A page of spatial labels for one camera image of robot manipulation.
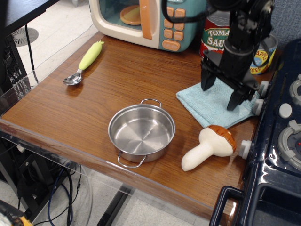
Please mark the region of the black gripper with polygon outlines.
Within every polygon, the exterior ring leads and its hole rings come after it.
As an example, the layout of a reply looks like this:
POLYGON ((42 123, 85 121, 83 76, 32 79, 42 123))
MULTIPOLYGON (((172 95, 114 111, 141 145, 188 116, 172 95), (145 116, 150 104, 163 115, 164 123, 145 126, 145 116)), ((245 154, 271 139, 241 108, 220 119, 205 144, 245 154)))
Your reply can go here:
POLYGON ((222 53, 205 50, 204 55, 201 62, 201 88, 204 91, 211 88, 218 78, 234 90, 228 111, 233 111, 246 100, 252 100, 260 86, 250 73, 253 48, 240 52, 226 41, 222 53))

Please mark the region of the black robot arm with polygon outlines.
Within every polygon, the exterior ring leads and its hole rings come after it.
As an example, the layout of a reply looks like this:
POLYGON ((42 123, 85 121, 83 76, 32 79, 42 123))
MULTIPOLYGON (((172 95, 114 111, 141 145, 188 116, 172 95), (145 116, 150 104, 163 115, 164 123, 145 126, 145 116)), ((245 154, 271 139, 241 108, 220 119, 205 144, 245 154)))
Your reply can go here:
POLYGON ((224 42, 222 54, 204 51, 201 62, 201 88, 206 91, 220 79, 233 89, 227 106, 234 110, 245 100, 251 100, 259 83, 250 73, 259 46, 267 47, 264 40, 272 30, 272 0, 210 0, 209 9, 192 17, 175 17, 167 13, 167 1, 161 2, 162 13, 172 23, 193 23, 216 11, 230 12, 230 33, 224 42))

